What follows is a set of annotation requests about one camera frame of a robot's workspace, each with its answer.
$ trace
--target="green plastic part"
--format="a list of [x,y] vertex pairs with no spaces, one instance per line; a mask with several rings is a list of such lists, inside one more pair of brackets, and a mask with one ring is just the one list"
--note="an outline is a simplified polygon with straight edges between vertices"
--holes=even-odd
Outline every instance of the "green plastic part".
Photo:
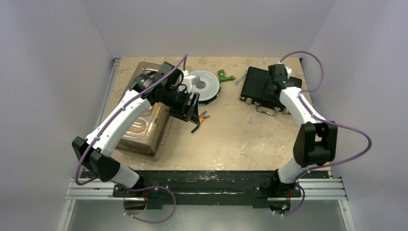
[[235,76],[225,76],[225,71],[224,70],[219,70],[218,71],[218,76],[219,76],[219,82],[226,82],[226,81],[232,81],[235,79]]

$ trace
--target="gray floor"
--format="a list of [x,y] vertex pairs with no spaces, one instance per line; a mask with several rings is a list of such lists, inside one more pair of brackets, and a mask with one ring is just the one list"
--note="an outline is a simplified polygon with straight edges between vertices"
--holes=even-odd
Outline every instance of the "gray floor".
[[[68,230],[345,231],[337,201],[305,201],[296,213],[285,218],[273,217],[269,209],[251,206],[181,205],[170,220],[161,224],[145,224],[123,216],[122,205],[123,201],[77,201]],[[139,217],[157,220],[170,211],[171,206],[166,205],[162,210],[144,211]]]

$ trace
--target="black mounting plate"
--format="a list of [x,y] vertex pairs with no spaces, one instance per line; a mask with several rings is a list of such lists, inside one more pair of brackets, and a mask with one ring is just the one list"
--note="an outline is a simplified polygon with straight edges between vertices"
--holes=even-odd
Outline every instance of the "black mounting plate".
[[[171,190],[178,205],[251,205],[268,208],[271,197],[286,197],[287,191],[270,187],[275,171],[186,171],[186,170],[137,170],[143,177],[143,186],[161,185]],[[92,177],[89,172],[83,178]],[[312,171],[304,179],[328,179],[327,171]],[[292,197],[300,197],[299,191],[291,189]],[[142,197],[142,193],[126,193],[118,187],[113,197]],[[147,209],[161,209],[172,205],[173,199],[165,190],[149,190]]]

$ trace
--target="metal handle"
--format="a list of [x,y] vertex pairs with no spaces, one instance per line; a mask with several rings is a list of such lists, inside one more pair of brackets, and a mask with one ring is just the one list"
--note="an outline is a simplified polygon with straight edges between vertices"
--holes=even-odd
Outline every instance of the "metal handle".
[[255,104],[255,109],[256,109],[257,112],[265,113],[265,114],[267,114],[267,115],[269,115],[269,116],[276,116],[276,115],[278,114],[278,112],[280,111],[279,108],[275,107],[275,108],[274,108],[274,109],[275,109],[275,112],[272,114],[272,113],[270,113],[270,112],[266,112],[266,111],[259,110],[258,108],[259,108],[259,106],[261,105],[260,103],[255,102],[254,104]]

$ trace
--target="wooden table surface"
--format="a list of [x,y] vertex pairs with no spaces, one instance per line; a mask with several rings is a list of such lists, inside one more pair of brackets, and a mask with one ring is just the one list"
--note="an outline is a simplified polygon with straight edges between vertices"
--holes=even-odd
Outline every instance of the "wooden table surface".
[[[175,65],[180,57],[122,57],[109,101],[108,113],[116,107],[132,74],[140,62]],[[226,76],[235,75],[236,80],[249,66],[267,69],[279,58],[262,57],[189,57],[186,68],[207,70],[217,76],[224,69]],[[284,63],[292,69],[292,76],[303,80],[298,58],[287,58]],[[239,99],[243,81],[222,82],[221,93],[216,101],[199,112],[210,115],[191,134],[193,123],[170,118],[166,127],[165,143],[160,145],[156,157],[145,157],[115,150],[113,158],[133,169],[143,170],[274,170],[282,167],[293,157],[292,148],[298,127],[291,117],[279,113],[271,117],[255,111],[255,105],[247,105]]]

